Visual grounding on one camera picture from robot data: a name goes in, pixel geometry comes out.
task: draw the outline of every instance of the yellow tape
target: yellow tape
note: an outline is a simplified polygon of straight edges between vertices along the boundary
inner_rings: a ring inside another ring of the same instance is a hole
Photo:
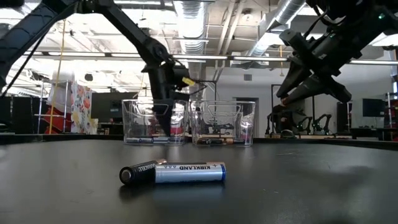
[[[185,77],[183,77],[183,78],[182,78],[182,81],[183,81],[185,84],[189,85],[189,86],[193,86],[193,85],[195,84],[195,82],[194,82],[192,79],[190,79],[190,78],[185,78]]]

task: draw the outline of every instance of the kirkland battery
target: kirkland battery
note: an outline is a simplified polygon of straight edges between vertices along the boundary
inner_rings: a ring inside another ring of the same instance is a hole
[[[156,183],[224,181],[224,164],[156,165]]]
[[[149,161],[134,166],[123,167],[119,178],[125,185],[146,184],[155,181],[155,167],[166,162],[165,159]]]

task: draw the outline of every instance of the transparent container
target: transparent container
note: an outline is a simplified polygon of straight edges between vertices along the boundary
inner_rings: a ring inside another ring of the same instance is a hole
[[[153,108],[157,108],[158,112],[154,113]],[[186,101],[123,100],[124,142],[126,144],[183,144],[187,127],[187,108]],[[171,120],[167,122],[166,117],[170,115]],[[160,125],[164,122],[170,125],[170,136]]]
[[[256,102],[193,101],[192,142],[197,145],[251,146]]]

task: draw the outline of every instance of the white wall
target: white wall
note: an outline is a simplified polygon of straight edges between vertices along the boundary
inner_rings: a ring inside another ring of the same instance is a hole
[[[386,56],[380,60],[389,60]],[[341,75],[335,77],[335,80],[345,85],[351,92],[353,100],[369,98],[371,96],[384,94],[392,91],[389,66],[376,65],[345,65],[341,68]],[[206,68],[207,79],[213,78],[215,69]],[[244,74],[251,74],[252,81],[245,82]],[[267,115],[271,113],[271,97],[275,104],[280,100],[271,96],[271,84],[281,84],[285,77],[282,77],[280,69],[269,71],[268,69],[249,69],[225,68],[218,82],[218,94],[221,100],[232,100],[235,97],[253,97],[259,98],[259,125],[260,135],[263,136],[267,128]],[[205,98],[214,100],[214,93],[207,90]],[[324,113],[332,114],[329,128],[332,132],[336,131],[336,104],[337,100],[328,95],[319,95],[315,97],[315,116],[319,117]],[[312,115],[312,100],[305,100],[305,113]]]

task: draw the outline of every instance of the table surface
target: table surface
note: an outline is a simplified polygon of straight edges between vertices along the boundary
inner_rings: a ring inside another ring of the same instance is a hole
[[[129,189],[153,159],[224,161],[224,184]],[[0,146],[0,223],[397,223],[398,152],[321,144]]]

